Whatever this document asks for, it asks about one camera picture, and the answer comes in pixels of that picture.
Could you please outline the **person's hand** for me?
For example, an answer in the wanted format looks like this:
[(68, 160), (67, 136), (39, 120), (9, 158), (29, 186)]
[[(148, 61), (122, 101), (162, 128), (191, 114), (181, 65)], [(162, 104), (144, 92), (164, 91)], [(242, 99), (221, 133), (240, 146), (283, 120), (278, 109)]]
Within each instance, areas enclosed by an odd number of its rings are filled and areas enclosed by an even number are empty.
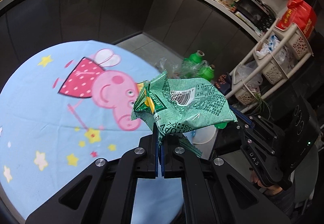
[(264, 193), (268, 196), (274, 196), (274, 195), (279, 194), (281, 191), (283, 191), (283, 189), (278, 185), (273, 185), (273, 186), (269, 186), (269, 187), (264, 186), (261, 183), (261, 181), (259, 180), (255, 171), (251, 168), (250, 168), (250, 180), (251, 180), (252, 184), (257, 184), (259, 187), (265, 189)]

